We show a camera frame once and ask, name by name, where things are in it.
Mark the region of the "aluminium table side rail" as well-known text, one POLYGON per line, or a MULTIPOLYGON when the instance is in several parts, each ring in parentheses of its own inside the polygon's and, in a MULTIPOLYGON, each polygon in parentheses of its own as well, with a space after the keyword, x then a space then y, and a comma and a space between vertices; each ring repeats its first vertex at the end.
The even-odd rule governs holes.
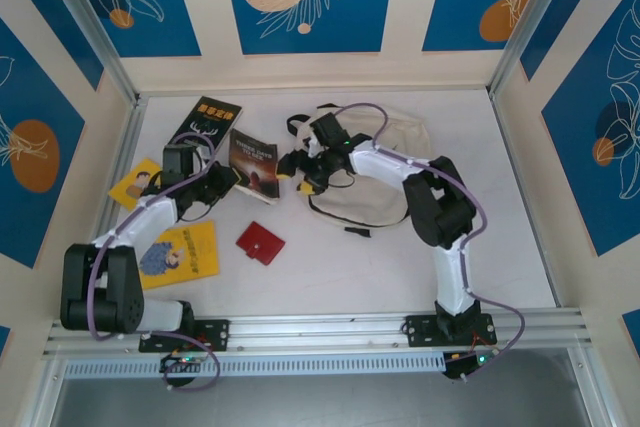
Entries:
POLYGON ((498 126, 498 129, 500 131, 500 135, 502 138, 502 141, 504 143, 506 152, 507 152, 507 156, 509 158, 509 162, 510 162, 510 166, 511 169, 513 171, 514 174, 514 178, 515 178, 515 182, 517 184, 518 187, 518 191, 519 191, 519 196, 522 200, 523 206, 524 206, 524 210, 528 219, 528 223, 530 226, 530 229, 532 231, 532 235, 536 244, 536 248, 538 251, 538 256, 540 257, 540 260, 542 262, 543 268, 544 268, 544 272, 545 272, 545 276, 547 279, 547 283, 549 284, 549 288, 551 290, 551 294, 555 303, 555 306, 557 308, 563 307, 564 303, 563 300, 561 298, 561 295, 558 291, 557 285, 556 285, 556 279, 554 276, 554 272, 550 263, 550 259, 549 259, 549 255, 548 255, 548 251, 545 248, 545 246, 543 245, 542 242, 542 237, 540 235, 539 229, 538 229, 538 225, 536 222, 536 219, 534 218, 533 215, 533 211, 532 211, 532 205, 528 196, 528 192, 524 183, 524 177, 522 175, 522 171, 520 169, 520 165, 516 156, 516 151, 514 148, 514 145, 511 141, 508 129, 507 129, 507 125, 505 123, 505 120, 503 118, 503 115, 501 113, 501 110, 499 108, 499 104, 498 101, 496 100, 496 96, 494 94, 491 94, 490 92, 487 92, 489 101, 491 103, 491 107, 494 113, 494 117, 498 126))
MULTIPOLYGON (((116 223, 121 209, 119 203, 113 200, 108 192, 118 183, 131 169, 133 156, 139 139, 142 122, 146 110, 146 102, 139 100, 131 112, 128 114, 124 124, 120 139, 116 145, 113 157, 113 165, 107 176, 106 187, 101 198, 98 217, 96 219, 93 233, 89 239, 100 237, 108 232, 116 223)), ((87 287, 91 272, 92 258, 84 258, 81 262, 79 272, 79 295, 78 299, 73 299, 70 306, 73 313, 86 315, 87 287)))

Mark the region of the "red wallet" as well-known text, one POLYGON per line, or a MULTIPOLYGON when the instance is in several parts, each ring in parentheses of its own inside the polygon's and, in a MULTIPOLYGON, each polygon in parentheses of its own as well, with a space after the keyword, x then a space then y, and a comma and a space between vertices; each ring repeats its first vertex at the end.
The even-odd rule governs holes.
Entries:
POLYGON ((269 266, 285 246, 285 241, 257 222, 240 235, 236 245, 251 259, 269 266))

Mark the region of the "large yellow blue-haired figure book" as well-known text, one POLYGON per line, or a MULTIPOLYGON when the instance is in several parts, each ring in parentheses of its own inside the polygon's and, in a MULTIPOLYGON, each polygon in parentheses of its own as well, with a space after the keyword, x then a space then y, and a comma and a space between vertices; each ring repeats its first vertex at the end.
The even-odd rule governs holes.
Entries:
POLYGON ((200 280, 219 274, 212 221, 165 231, 138 261, 143 290, 200 280))

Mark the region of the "small yellow cartoon man book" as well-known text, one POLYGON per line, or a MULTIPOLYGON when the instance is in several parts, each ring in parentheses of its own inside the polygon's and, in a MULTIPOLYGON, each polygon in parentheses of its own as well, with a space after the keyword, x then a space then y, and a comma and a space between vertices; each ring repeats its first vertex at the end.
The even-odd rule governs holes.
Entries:
POLYGON ((151 178, 161 170, 156 162, 146 158, 117 182, 108 196, 127 211, 132 211, 151 178))

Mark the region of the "dark Three Days book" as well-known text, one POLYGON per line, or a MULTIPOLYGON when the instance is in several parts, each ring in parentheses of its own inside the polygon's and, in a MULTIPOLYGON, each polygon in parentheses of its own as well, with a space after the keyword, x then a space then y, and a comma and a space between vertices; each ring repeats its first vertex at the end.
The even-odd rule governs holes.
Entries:
POLYGON ((276 175, 278 151, 276 144, 255 139, 237 129, 229 137, 229 166, 239 175, 235 189, 273 205, 280 199, 276 175))

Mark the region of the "aluminium mounting rail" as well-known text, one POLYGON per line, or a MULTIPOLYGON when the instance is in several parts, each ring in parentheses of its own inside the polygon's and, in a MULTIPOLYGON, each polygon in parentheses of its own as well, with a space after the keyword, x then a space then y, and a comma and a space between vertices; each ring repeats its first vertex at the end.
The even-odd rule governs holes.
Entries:
POLYGON ((224 316, 207 320, 230 321, 228 355, 248 354, 340 354, 395 353, 411 348, 421 350, 466 351, 471 347, 574 348, 592 343, 586 323, 577 308, 525 309, 519 317, 503 310, 489 310, 491 330, 497 343, 490 345, 477 337, 470 347, 410 347, 403 333, 410 313, 224 316))

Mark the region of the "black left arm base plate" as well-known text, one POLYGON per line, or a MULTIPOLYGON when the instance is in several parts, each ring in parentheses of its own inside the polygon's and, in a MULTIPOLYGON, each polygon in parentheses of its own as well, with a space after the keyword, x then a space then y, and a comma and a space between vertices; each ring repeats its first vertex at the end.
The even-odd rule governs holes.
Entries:
MULTIPOLYGON (((229 327, 230 321, 227 319, 196 320, 190 331, 181 334, 196 339, 213 352, 225 352, 229 340, 229 327)), ((170 353, 175 350, 200 352, 201 348, 192 341, 150 335, 148 338, 140 338, 138 350, 141 353, 170 353)))

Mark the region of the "cream canvas backpack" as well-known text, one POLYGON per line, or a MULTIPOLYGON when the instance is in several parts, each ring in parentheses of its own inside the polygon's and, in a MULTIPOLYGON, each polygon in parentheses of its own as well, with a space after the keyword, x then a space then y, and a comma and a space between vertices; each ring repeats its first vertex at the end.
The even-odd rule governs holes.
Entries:
MULTIPOLYGON (((323 149, 310 124, 327 113, 336 116, 349 136, 367 134, 371 137, 352 153, 378 146, 411 157, 426 159, 430 156, 429 136, 420 120, 399 111, 386 111, 364 103, 357 103, 351 109, 329 103, 318 107, 312 116, 298 114, 289 117, 287 130, 295 137, 292 151, 308 151, 311 157, 315 157, 323 149)), ((298 192, 298 185, 303 180, 300 171, 291 178, 296 181, 298 195, 314 214, 348 232, 368 237, 371 230, 396 226, 409 216, 407 201, 400 187, 361 175, 353 168, 354 174, 346 171, 333 174, 329 187, 315 196, 298 192)))

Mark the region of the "small controller board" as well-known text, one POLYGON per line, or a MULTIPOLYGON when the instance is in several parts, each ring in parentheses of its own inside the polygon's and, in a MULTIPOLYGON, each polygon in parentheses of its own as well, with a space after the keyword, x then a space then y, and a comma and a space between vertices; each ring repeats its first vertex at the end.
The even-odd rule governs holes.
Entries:
POLYGON ((169 353, 161 358, 159 372, 161 374, 198 373, 206 360, 207 358, 202 356, 179 356, 169 353))
POLYGON ((493 352, 445 353, 445 371, 443 374, 451 380, 466 380, 493 358, 493 352))

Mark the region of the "aluminium frame post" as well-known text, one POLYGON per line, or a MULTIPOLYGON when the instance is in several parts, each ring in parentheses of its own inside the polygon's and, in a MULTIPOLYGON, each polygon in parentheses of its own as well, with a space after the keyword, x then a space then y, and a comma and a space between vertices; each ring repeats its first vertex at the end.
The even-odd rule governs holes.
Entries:
POLYGON ((494 101, 516 67, 551 0, 529 0, 506 43, 500 60, 487 85, 489 99, 494 101))
POLYGON ((138 92, 89 0, 62 0, 118 91, 135 106, 138 92))

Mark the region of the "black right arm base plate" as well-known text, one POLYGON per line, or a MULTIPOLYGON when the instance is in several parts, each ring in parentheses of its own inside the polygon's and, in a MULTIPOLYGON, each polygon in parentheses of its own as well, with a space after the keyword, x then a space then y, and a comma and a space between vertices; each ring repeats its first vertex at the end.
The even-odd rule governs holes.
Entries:
POLYGON ((436 314, 409 315, 405 318, 403 333, 410 347, 470 347, 479 337, 490 345, 496 344, 496 330, 491 330, 494 322, 489 314, 480 314, 457 333, 445 327, 444 319, 436 314))

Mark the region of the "black book with antlers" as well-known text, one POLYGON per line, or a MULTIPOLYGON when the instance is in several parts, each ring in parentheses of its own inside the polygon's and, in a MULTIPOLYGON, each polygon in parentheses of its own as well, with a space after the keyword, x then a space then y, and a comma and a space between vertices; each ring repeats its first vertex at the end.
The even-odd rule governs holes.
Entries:
POLYGON ((217 149, 242 113, 242 107, 228 102, 201 97, 171 136, 196 133, 206 137, 217 149))

